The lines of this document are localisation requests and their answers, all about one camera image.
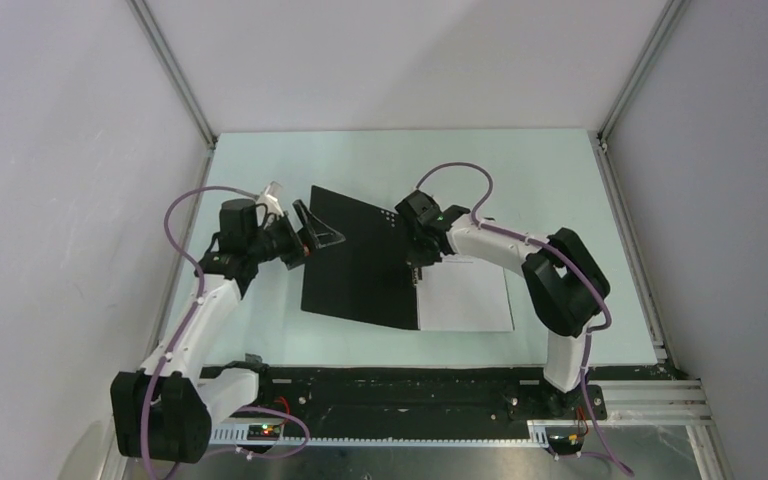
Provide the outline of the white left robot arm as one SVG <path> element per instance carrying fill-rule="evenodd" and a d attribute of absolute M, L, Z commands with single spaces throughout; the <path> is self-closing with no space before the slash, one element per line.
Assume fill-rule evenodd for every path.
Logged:
<path fill-rule="evenodd" d="M 176 329 L 140 368 L 118 373 L 110 394 L 118 450 L 126 457 L 196 463 L 214 428 L 240 408 L 264 416 L 276 403 L 275 388 L 256 371 L 231 367 L 202 383 L 212 344 L 242 302 L 259 267 L 273 260 L 288 269 L 345 237 L 301 201 L 295 229 L 277 200 L 238 198 L 222 203 L 219 229 L 197 261 L 196 284 Z"/>

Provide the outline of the white paper stack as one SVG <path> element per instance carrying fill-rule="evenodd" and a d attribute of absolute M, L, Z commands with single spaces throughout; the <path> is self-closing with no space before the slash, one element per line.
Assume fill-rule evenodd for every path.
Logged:
<path fill-rule="evenodd" d="M 423 267 L 417 281 L 421 331 L 512 332 L 507 285 L 501 267 L 475 259 L 471 265 Z"/>

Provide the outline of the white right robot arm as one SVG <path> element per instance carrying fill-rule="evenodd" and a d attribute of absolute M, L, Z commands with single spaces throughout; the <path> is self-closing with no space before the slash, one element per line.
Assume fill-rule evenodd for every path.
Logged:
<path fill-rule="evenodd" d="M 541 392 L 545 411 L 566 418 L 582 403 L 578 388 L 589 365 L 591 336 L 609 328 L 606 305 L 611 287 L 580 236 L 561 228 L 535 237 L 481 220 L 466 207 L 446 209 L 415 190 L 395 211 L 405 224 L 407 262 L 430 267 L 446 256 L 480 259 L 521 276 L 534 312 L 548 329 L 547 360 Z"/>

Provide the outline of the printed white paper sheet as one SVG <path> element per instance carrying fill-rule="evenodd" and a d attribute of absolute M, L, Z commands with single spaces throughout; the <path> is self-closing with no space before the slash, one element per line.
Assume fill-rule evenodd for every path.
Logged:
<path fill-rule="evenodd" d="M 440 265 L 471 265 L 475 262 L 476 260 L 469 256 L 447 255 L 441 258 Z"/>

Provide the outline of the beige black file folder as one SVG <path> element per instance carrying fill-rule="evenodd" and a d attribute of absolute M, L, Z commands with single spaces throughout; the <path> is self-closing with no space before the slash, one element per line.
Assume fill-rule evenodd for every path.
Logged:
<path fill-rule="evenodd" d="M 301 309 L 377 327 L 421 331 L 416 285 L 423 267 L 407 263 L 402 219 L 391 210 L 319 186 L 311 189 L 310 209 L 346 240 L 309 257 Z"/>

